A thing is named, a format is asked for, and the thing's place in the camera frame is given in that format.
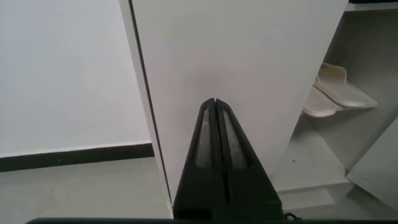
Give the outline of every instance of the white shelf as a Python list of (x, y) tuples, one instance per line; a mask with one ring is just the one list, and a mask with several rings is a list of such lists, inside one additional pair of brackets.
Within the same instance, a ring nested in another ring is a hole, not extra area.
[(369, 11), (369, 10), (385, 10), (398, 9), (398, 2), (353, 4), (348, 3), (345, 11)]
[(349, 85), (351, 88), (355, 89), (361, 96), (363, 96), (366, 99), (366, 106), (360, 107), (360, 108), (350, 108), (350, 107), (344, 107), (344, 106), (336, 106), (336, 111), (344, 111), (344, 110), (361, 110), (361, 109), (366, 109), (366, 108), (375, 108), (379, 105), (379, 103), (371, 98), (369, 95), (367, 95), (365, 92), (360, 90), (358, 87), (354, 86), (352, 83), (347, 81), (347, 85)]
[(272, 183), (278, 192), (349, 183), (345, 172), (323, 138), (301, 117)]

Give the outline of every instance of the cabinet door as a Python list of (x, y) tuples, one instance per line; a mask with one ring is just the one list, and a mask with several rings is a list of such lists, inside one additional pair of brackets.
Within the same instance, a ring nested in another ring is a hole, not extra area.
[(398, 119), (386, 129), (347, 178), (398, 210)]
[(345, 6), (133, 0), (172, 200), (199, 107), (209, 98), (232, 107), (273, 177)]

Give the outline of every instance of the white slipper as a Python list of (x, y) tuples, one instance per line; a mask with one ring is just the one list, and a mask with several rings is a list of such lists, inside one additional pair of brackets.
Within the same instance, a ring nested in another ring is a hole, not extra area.
[(323, 118), (335, 114), (339, 108), (339, 106), (313, 86), (305, 102), (303, 112), (316, 118)]
[(314, 85), (339, 105), (353, 108), (366, 106), (366, 97), (347, 83), (347, 71), (341, 66), (323, 63)]

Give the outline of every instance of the floor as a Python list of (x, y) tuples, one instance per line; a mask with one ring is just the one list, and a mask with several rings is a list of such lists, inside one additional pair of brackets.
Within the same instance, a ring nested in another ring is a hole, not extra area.
[(170, 218), (153, 157), (0, 173), (0, 223), (37, 217)]

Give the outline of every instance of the black baseboard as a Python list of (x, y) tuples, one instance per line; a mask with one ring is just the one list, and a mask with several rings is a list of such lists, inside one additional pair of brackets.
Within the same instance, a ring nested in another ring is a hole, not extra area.
[(3, 157), (0, 158), (0, 172), (144, 157), (154, 157), (151, 143)]

